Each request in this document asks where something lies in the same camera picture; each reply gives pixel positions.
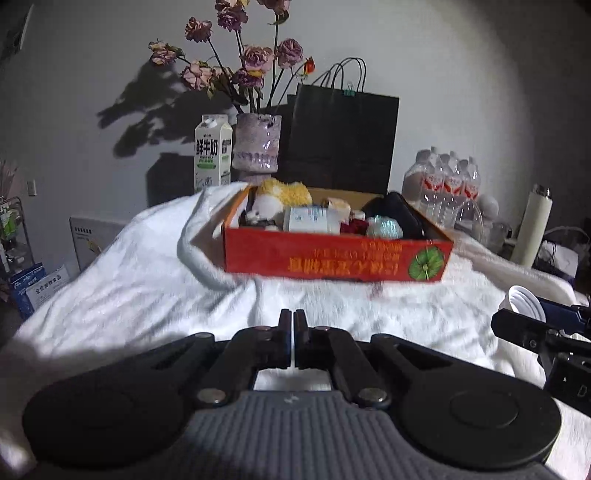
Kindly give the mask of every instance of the stuffed toy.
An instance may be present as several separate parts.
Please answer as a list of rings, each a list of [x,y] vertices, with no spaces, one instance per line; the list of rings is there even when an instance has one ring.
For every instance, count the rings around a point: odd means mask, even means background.
[[[246,213],[248,222],[274,220],[282,225],[285,207],[301,207],[312,204],[312,196],[300,182],[286,184],[276,179],[266,179],[256,190],[252,208]]]

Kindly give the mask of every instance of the water bottle pack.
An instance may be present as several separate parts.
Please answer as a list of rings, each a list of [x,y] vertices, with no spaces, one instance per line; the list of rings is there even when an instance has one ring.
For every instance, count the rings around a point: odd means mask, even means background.
[[[439,154],[436,147],[421,150],[413,166],[404,174],[402,196],[425,217],[444,228],[453,228],[467,199],[476,200],[480,174],[473,157],[460,160],[454,151]]]

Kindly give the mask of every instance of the open box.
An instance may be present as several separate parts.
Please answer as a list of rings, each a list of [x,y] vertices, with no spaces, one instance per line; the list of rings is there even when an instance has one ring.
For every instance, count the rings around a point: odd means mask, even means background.
[[[309,189],[314,203],[341,198],[355,210],[379,195]],[[386,240],[365,236],[274,232],[238,226],[254,201],[255,186],[235,197],[223,224],[225,267],[231,273],[267,277],[361,281],[440,281],[453,241],[424,219],[428,240]]]

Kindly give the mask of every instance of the white towel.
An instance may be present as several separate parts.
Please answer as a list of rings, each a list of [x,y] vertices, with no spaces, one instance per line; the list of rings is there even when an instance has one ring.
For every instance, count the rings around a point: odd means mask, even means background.
[[[221,340],[247,326],[276,325],[282,308],[302,308],[311,325],[338,326],[359,340],[388,332],[543,385],[535,356],[498,340],[491,316],[514,284],[574,303],[566,282],[506,262],[463,235],[456,235],[443,281],[435,284],[230,275],[219,268],[220,223],[244,187],[216,187],[140,213],[0,351],[0,455],[13,471],[34,465],[21,415],[43,386],[191,333]],[[327,382],[323,372],[291,368],[262,372],[256,387],[311,390]],[[583,480],[591,421],[560,408],[563,427],[548,466]]]

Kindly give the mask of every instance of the milk carton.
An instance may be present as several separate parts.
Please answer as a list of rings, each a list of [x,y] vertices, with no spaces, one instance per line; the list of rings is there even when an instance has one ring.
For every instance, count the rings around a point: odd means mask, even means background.
[[[203,115],[195,129],[195,192],[230,184],[232,127],[227,115]]]

